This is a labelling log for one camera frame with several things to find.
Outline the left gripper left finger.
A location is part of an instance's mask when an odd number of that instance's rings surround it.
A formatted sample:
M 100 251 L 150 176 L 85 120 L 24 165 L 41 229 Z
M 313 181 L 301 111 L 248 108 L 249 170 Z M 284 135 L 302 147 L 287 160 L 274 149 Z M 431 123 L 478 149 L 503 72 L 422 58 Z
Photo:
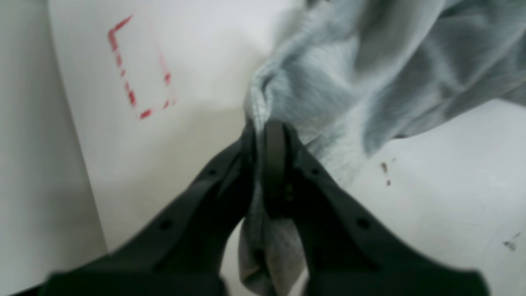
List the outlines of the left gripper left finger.
M 219 276 L 229 236 L 254 192 L 255 129 L 213 157 L 190 186 L 109 255 L 53 274 L 41 296 L 226 296 Z

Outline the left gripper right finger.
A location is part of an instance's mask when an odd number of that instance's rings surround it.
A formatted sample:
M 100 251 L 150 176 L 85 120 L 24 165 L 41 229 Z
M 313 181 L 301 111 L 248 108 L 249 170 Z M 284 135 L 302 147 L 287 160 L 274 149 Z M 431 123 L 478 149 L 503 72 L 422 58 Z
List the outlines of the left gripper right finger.
M 277 120 L 263 132 L 263 200 L 291 218 L 309 279 L 306 296 L 487 296 L 479 272 L 447 268 L 397 238 L 348 195 Z

